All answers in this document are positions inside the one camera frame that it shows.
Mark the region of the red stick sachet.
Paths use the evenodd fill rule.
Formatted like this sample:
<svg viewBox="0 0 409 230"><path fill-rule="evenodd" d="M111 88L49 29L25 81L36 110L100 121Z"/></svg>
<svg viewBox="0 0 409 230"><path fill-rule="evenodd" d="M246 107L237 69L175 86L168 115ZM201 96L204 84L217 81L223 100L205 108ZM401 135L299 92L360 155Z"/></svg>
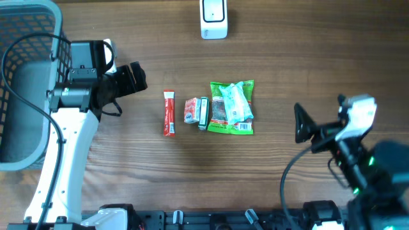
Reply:
<svg viewBox="0 0 409 230"><path fill-rule="evenodd" d="M168 137L175 136L174 129L174 91L164 90L165 116L164 116L164 135Z"/></svg>

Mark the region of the teal white tissue pack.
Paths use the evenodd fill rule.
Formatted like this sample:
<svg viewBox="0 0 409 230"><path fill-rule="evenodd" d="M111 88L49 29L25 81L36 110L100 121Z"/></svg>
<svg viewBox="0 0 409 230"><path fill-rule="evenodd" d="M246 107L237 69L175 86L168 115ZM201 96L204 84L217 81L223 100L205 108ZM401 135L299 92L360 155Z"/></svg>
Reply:
<svg viewBox="0 0 409 230"><path fill-rule="evenodd" d="M236 84L231 83L228 86L219 86L229 125L254 118L248 100L244 95L243 85L243 82L238 82Z"/></svg>

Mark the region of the red tissue packet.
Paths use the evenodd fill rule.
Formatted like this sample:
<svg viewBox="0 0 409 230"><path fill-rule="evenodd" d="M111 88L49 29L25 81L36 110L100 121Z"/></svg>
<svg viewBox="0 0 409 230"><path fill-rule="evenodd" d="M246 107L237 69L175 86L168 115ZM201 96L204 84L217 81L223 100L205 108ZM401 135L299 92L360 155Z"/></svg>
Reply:
<svg viewBox="0 0 409 230"><path fill-rule="evenodd" d="M184 122L191 124L200 120L201 99L192 98L185 102Z"/></svg>

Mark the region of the green snack bag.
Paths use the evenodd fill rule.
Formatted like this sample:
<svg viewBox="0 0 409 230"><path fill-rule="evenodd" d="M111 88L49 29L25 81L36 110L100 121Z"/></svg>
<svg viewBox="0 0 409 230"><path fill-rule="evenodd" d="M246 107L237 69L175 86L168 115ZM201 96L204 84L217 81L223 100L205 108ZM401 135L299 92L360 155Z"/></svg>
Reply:
<svg viewBox="0 0 409 230"><path fill-rule="evenodd" d="M232 135L252 135L254 133L252 126L252 118L247 118L244 121L229 125L224 100L219 87L229 86L228 83L211 82L210 89L212 92L212 117L210 119L207 130L221 134Z"/></svg>

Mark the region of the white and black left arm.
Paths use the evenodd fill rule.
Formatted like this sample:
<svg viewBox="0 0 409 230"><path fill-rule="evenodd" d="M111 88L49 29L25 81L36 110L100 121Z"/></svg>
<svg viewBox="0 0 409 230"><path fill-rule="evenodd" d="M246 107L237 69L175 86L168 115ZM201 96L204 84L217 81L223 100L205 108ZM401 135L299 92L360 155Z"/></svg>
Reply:
<svg viewBox="0 0 409 230"><path fill-rule="evenodd" d="M9 229L82 228L82 182L104 106L147 87L138 62L116 67L109 40L51 43L41 57L39 34L23 36L1 60L1 169L42 163L24 217Z"/></svg>

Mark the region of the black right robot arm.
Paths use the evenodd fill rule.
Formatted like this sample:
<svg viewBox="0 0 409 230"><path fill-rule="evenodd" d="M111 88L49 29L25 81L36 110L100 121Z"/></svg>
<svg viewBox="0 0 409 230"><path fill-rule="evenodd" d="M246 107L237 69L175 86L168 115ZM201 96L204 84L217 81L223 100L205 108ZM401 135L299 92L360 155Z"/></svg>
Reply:
<svg viewBox="0 0 409 230"><path fill-rule="evenodd" d="M339 95L338 120L316 124L296 103L295 141L311 141L286 166L291 166L307 152L329 151L344 174L345 188L354 198L341 210L333 201L311 201L303 205L302 220L291 217L284 192L281 204L293 229L408 229L408 205L403 194L408 188L408 146L382 141L371 150L362 140L373 127L377 104L369 95L346 98Z"/></svg>

